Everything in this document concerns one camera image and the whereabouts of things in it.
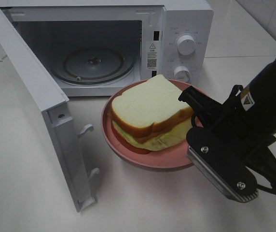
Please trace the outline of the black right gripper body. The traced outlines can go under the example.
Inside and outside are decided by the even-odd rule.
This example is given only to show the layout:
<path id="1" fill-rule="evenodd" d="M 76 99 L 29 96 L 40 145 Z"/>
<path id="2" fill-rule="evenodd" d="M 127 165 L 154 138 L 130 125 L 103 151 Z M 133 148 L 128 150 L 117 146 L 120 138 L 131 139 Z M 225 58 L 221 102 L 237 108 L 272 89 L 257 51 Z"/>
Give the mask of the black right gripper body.
<path id="1" fill-rule="evenodd" d="M 268 148 L 276 141 L 276 88 L 235 85 L 223 107 L 225 128 L 212 131 L 276 190 L 276 158 Z"/>

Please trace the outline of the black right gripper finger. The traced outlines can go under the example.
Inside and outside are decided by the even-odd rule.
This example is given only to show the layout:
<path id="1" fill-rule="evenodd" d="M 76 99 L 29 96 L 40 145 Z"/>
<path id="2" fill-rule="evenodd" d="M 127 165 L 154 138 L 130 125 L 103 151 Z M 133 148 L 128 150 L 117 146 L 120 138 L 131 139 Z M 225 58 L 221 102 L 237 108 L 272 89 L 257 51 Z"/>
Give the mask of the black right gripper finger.
<path id="1" fill-rule="evenodd" d="M 223 105 L 193 86 L 182 91 L 178 100 L 187 103 L 193 109 L 193 128 L 198 127 L 196 118 L 204 128 L 225 128 Z"/>
<path id="2" fill-rule="evenodd" d="M 189 159 L 226 198 L 247 203 L 258 197 L 255 176 L 210 130 L 193 127 L 186 140 Z"/>

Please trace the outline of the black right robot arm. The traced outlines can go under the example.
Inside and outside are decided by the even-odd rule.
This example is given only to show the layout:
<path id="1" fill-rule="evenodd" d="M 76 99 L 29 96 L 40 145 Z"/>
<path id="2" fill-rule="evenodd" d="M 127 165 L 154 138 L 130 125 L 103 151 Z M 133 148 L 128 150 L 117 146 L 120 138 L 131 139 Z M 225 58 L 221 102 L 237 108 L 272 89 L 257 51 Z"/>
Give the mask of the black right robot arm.
<path id="1" fill-rule="evenodd" d="M 276 59 L 219 103 L 194 87 L 179 96 L 193 108 L 188 156 L 228 199 L 247 203 L 259 190 L 276 195 Z"/>

